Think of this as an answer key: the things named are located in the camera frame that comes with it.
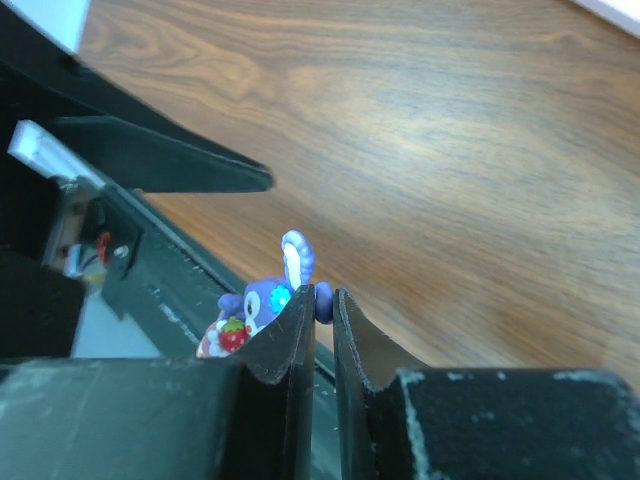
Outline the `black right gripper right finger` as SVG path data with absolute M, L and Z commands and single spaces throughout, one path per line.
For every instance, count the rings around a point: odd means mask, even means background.
M 436 368 L 334 300 L 346 479 L 635 479 L 639 398 L 578 368 Z

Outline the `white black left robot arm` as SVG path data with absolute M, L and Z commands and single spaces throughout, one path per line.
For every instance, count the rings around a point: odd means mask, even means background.
M 147 195 L 273 183 L 2 7 L 3 357 L 193 354 L 218 299 L 244 284 Z

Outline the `purple bunny holding strawberry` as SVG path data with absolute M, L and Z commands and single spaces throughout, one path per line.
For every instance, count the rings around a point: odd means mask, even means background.
M 301 286 L 311 283 L 316 256 L 305 235 L 286 232 L 281 249 L 282 277 L 266 277 L 248 284 L 242 294 L 225 293 L 219 298 L 219 315 L 199 342 L 198 358 L 224 358 L 240 350 L 276 320 Z

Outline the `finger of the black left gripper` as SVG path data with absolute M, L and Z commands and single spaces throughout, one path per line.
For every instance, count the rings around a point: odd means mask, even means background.
M 58 118 L 54 136 L 126 189 L 244 193 L 274 184 L 269 169 L 219 144 L 198 147 L 113 117 Z

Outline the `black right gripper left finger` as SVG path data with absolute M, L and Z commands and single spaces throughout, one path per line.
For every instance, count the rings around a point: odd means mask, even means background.
M 306 479 L 312 286 L 225 358 L 3 366 L 5 479 Z

